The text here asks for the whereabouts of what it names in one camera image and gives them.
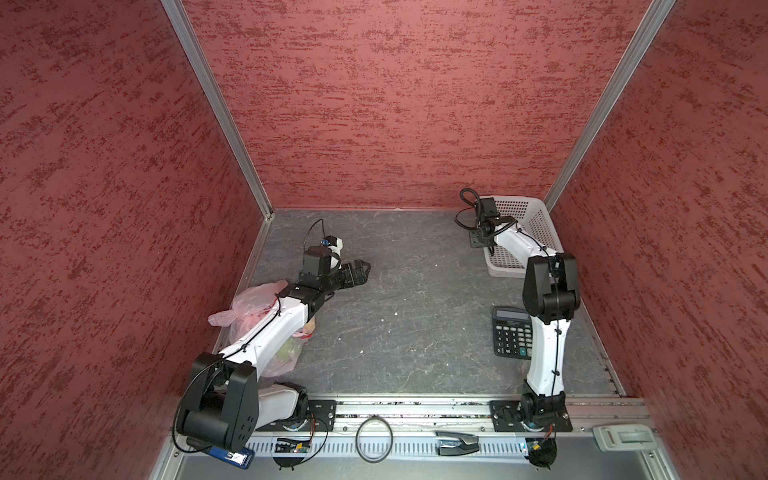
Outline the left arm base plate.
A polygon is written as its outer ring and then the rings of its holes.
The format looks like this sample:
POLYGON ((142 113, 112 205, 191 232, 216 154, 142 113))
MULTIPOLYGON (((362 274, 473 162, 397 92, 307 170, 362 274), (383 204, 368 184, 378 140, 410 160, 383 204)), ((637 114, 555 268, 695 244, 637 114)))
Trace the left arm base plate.
POLYGON ((338 402, 336 400, 299 400, 288 419, 276 420, 256 429, 257 432, 310 433, 312 428, 333 429, 338 402))

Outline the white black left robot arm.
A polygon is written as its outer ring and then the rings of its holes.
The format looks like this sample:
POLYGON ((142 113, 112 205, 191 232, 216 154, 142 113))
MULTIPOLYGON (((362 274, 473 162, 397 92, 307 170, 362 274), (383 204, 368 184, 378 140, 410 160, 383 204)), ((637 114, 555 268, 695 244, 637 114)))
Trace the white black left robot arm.
POLYGON ((364 260, 344 263, 336 237, 305 250, 298 281, 267 298, 266 318, 220 353, 202 353, 194 361, 174 415, 175 447, 188 454, 213 447, 237 452, 255 430, 274 422, 312 424, 304 387, 280 382, 262 387, 261 378, 293 334, 337 291, 365 284, 370 271, 364 260))

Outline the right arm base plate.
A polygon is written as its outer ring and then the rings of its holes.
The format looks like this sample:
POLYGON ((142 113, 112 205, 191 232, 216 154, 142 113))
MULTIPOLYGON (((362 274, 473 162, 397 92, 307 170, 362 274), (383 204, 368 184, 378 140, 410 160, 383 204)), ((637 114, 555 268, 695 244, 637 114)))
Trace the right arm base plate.
POLYGON ((531 406, 521 406, 519 400, 492 400, 489 402, 490 419, 496 433, 571 433, 573 425, 564 408, 545 408, 536 412, 531 406))

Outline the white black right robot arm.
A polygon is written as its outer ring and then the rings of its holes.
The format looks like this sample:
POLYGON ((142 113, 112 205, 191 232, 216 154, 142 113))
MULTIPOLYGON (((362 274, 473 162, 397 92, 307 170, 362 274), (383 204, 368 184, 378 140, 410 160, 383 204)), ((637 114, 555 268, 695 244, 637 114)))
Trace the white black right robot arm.
POLYGON ((533 352, 519 417, 530 429, 548 427, 566 413, 565 340, 581 304, 577 261, 536 240, 514 217, 502 215, 493 198, 472 189, 461 193, 474 197, 465 201, 475 214, 474 222, 464 227, 471 246, 490 251, 502 247, 525 266, 522 298, 532 322, 533 352))

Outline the pink printed plastic bag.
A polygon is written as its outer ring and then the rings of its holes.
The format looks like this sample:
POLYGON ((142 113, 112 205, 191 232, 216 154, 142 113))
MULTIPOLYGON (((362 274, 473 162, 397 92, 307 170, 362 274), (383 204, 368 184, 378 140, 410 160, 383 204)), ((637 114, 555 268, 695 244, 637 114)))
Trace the pink printed plastic bag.
POLYGON ((262 378, 277 378, 293 371, 302 348, 315 332, 316 321, 303 305, 279 294, 286 280, 250 287, 236 295, 228 310, 208 317, 213 327, 229 330, 220 351, 235 363, 250 361, 262 378))

